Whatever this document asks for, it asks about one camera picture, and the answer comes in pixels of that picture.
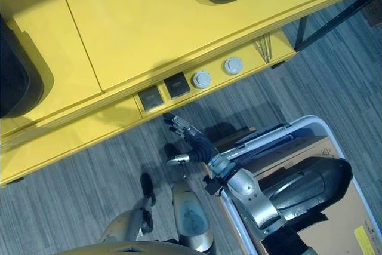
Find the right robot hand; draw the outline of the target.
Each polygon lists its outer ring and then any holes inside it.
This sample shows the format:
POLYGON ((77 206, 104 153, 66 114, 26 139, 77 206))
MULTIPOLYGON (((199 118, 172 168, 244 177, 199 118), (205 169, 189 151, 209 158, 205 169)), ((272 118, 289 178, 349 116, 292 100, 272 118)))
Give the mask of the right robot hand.
POLYGON ((168 124, 169 130, 181 136, 192 148, 190 151, 174 155, 168 158, 168 165, 180 165, 189 162, 203 162, 208 164, 219 154, 216 146, 209 138, 190 124, 187 120, 173 113, 163 114, 164 122, 168 124))

